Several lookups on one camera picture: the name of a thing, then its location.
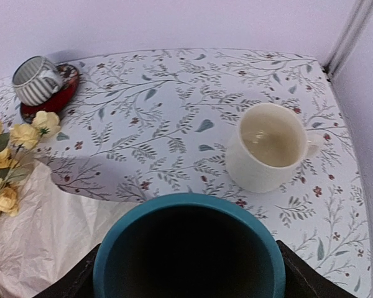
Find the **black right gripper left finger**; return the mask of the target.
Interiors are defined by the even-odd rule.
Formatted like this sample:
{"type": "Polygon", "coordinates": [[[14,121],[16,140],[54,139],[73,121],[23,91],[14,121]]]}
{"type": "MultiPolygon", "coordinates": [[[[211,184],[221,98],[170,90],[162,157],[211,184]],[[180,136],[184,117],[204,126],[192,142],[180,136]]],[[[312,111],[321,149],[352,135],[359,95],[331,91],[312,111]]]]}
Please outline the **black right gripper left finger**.
{"type": "Polygon", "coordinates": [[[57,282],[34,298],[93,298],[93,268],[99,245],[57,282]]]}

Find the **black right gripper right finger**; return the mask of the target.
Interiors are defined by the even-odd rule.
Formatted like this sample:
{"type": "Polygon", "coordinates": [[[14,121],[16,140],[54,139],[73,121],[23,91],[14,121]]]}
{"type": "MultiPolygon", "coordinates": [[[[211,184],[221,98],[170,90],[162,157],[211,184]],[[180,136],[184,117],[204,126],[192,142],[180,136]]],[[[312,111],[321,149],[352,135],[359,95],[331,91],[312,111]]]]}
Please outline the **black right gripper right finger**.
{"type": "Polygon", "coordinates": [[[355,298],[354,295],[318,274],[282,241],[276,241],[286,273],[287,298],[355,298]]]}

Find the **teal vase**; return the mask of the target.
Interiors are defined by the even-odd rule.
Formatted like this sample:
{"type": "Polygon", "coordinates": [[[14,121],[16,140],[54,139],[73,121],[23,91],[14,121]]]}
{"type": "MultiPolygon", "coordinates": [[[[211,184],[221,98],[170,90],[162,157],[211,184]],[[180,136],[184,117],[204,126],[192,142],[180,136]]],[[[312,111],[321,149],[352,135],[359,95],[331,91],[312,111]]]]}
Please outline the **teal vase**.
{"type": "Polygon", "coordinates": [[[179,193],[131,209],[108,231],[95,297],[283,297],[285,266],[265,226],[238,205],[179,193]]]}

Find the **cream wrapping paper sheet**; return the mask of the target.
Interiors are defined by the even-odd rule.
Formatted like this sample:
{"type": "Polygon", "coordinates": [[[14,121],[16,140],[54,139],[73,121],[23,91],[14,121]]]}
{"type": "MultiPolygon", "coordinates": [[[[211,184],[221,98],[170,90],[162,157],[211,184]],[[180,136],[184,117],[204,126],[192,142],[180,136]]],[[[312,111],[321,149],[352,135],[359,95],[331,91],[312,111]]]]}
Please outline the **cream wrapping paper sheet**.
{"type": "Polygon", "coordinates": [[[33,297],[57,282],[137,203],[67,193],[37,161],[19,206],[17,216],[0,216],[2,297],[33,297]]]}

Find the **flower bouquet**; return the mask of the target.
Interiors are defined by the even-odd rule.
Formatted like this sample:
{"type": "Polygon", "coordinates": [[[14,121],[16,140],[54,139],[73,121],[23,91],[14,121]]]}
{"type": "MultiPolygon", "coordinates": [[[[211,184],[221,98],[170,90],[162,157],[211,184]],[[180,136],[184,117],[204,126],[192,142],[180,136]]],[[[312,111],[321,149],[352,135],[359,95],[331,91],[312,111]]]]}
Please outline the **flower bouquet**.
{"type": "Polygon", "coordinates": [[[34,150],[60,131],[54,112],[38,111],[30,124],[15,124],[8,130],[0,118],[0,218],[19,213],[21,189],[34,167],[34,150]]]}

